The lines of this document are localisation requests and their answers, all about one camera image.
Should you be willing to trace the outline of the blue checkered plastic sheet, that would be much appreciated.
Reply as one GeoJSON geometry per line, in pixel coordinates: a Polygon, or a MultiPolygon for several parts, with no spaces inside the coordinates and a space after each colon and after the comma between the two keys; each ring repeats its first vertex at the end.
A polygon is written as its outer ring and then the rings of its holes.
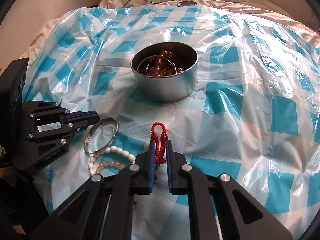
{"type": "Polygon", "coordinates": [[[162,122],[174,150],[232,178],[299,238],[319,210],[319,37],[252,15],[151,5],[66,13],[31,57],[24,100],[119,121],[115,145],[137,155],[162,122]],[[158,42],[199,56],[186,99],[144,98],[130,62],[158,42]]]}

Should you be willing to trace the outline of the round tin lid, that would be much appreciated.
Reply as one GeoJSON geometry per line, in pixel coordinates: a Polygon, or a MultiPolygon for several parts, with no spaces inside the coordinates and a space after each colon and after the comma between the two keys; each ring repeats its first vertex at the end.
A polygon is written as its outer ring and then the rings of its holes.
{"type": "Polygon", "coordinates": [[[197,2],[195,1],[181,1],[177,4],[178,7],[188,7],[192,5],[197,5],[197,2]]]}

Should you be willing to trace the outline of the round silver metal tin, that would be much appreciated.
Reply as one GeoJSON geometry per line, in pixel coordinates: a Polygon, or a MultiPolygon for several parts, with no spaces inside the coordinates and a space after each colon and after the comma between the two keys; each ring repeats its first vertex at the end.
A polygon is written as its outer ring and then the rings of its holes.
{"type": "Polygon", "coordinates": [[[187,44],[161,42],[137,52],[131,69],[144,97],[154,102],[176,102],[196,88],[198,58],[187,44]]]}

